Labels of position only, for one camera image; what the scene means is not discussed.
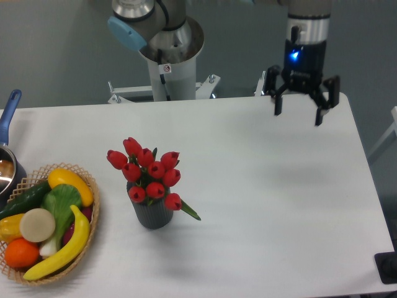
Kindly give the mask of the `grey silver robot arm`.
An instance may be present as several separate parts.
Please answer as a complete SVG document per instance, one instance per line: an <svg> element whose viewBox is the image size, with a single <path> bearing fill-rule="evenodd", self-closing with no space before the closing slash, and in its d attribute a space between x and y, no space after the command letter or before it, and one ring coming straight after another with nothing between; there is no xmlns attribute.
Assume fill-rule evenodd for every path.
<svg viewBox="0 0 397 298"><path fill-rule="evenodd" d="M340 78L323 78L331 1L284 1L288 9L283 66L271 66L258 81L282 111L286 91L306 94L316 104L316 125L339 103ZM204 44L201 26L186 14L184 1L113 1L107 25L125 47L147 62L155 101L209 99L220 81L196 81L196 59Z"/></svg>

